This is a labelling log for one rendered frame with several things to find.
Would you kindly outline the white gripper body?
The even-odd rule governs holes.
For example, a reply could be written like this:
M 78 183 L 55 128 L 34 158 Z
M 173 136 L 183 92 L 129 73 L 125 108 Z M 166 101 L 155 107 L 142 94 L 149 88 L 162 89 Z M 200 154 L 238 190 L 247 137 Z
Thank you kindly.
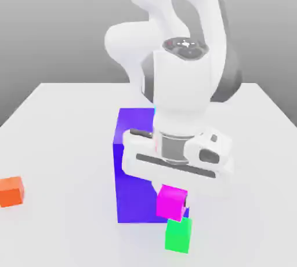
M 234 173 L 232 140 L 216 129 L 194 136 L 130 129 L 123 134 L 122 169 L 151 181 L 188 192 L 220 194 Z

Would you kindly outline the large blue box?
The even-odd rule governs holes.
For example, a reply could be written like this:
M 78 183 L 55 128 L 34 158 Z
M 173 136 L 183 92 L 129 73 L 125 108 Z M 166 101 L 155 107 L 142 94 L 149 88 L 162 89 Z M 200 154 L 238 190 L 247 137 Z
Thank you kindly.
M 163 186 L 158 195 L 150 181 L 126 175 L 122 170 L 124 146 L 122 135 L 128 129 L 153 130 L 153 108 L 121 108 L 113 141 L 117 220 L 119 223 L 166 223 L 166 217 L 156 215 L 156 209 L 170 193 L 180 195 L 184 218 L 189 217 L 186 207 L 187 191 Z

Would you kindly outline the small green cube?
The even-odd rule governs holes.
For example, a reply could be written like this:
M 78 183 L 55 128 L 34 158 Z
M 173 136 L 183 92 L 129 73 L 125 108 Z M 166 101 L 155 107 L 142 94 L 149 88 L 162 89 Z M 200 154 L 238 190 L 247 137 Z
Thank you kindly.
M 192 223 L 192 219 L 187 217 L 183 217 L 180 222 L 168 220 L 165 231 L 165 249 L 187 254 Z

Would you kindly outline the small magenta cube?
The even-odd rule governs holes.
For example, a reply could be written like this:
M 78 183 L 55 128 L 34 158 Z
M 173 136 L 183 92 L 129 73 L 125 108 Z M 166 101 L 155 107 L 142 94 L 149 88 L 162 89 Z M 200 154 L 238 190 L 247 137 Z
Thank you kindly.
M 157 195 L 156 215 L 180 222 L 186 211 L 187 195 L 184 189 L 163 185 Z

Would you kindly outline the small orange cube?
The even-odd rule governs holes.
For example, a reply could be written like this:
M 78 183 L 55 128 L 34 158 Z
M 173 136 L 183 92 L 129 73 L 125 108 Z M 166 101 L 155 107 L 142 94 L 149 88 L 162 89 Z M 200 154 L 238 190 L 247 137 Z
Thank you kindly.
M 0 207 L 22 204 L 24 186 L 20 176 L 0 179 Z

